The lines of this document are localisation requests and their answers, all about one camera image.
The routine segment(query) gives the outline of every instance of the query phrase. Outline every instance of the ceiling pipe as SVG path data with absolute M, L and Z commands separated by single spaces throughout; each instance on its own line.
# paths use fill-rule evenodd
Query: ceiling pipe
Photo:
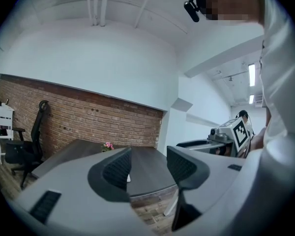
M 143 10 L 144 10 L 145 6 L 147 5 L 148 1 L 149 1 L 149 0 L 144 0 L 142 6 L 141 6 L 141 8 L 140 8 L 139 14 L 138 14 L 138 16 L 137 16 L 137 20 L 136 20 L 136 22 L 135 22 L 135 24 L 134 24 L 134 28 L 136 28 L 136 27 L 138 26 L 139 20 L 140 20 L 140 18 L 141 18 L 141 16 L 142 16 Z
M 100 26 L 105 26 L 107 0 L 102 0 L 102 7 L 100 10 Z
M 89 17 L 89 21 L 90 21 L 90 25 L 93 26 L 93 19 L 92 19 L 92 13 L 91 13 L 91 10 L 90 10 L 90 0 L 87 0 L 88 2 L 88 17 Z
M 97 14 L 97 11 L 98 11 L 98 0 L 93 0 L 94 1 L 94 5 L 93 5 L 93 9 L 94 9 L 94 15 L 93 15 L 93 18 L 94 18 L 94 25 L 98 25 L 98 14 Z

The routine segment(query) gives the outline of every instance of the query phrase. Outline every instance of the dark wooden tabletop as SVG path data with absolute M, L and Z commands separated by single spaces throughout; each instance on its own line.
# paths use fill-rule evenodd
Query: dark wooden tabletop
M 100 143 L 76 139 L 64 149 L 48 158 L 32 174 L 39 178 L 55 166 L 74 159 L 101 153 Z M 175 185 L 167 169 L 166 157 L 153 147 L 131 147 L 131 182 L 127 183 L 127 192 L 131 197 L 151 194 Z

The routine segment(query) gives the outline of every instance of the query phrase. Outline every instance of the brick wall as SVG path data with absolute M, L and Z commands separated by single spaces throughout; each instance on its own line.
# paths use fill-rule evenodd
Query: brick wall
M 76 138 L 123 146 L 157 146 L 163 112 L 45 82 L 14 76 L 0 78 L 0 100 L 9 99 L 13 126 L 26 129 L 30 140 L 38 104 L 48 100 L 50 111 L 41 127 L 41 144 L 49 157 Z

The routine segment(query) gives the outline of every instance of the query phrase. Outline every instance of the office chair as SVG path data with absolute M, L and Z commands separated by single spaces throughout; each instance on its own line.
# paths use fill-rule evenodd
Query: office chair
M 41 158 L 43 153 L 39 143 L 39 128 L 48 108 L 47 103 L 48 101 L 46 100 L 39 103 L 39 110 L 30 133 L 32 139 L 31 142 L 24 141 L 23 132 L 25 132 L 25 129 L 13 128 L 13 131 L 19 132 L 20 141 L 8 141 L 6 143 L 5 161 L 10 164 L 21 164 L 20 167 L 11 169 L 12 174 L 15 175 L 15 171 L 24 171 L 23 179 L 20 184 L 21 189 L 23 189 L 23 184 L 28 173 L 31 173 L 42 163 Z

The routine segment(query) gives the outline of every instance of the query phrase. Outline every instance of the ceiling light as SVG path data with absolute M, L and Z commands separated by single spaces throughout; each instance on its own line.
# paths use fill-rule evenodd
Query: ceiling light
M 251 95 L 249 98 L 249 104 L 252 104 L 254 102 L 254 95 Z
M 256 84 L 256 67 L 255 67 L 255 64 L 249 65 L 248 68 L 249 68 L 250 86 L 253 87 Z

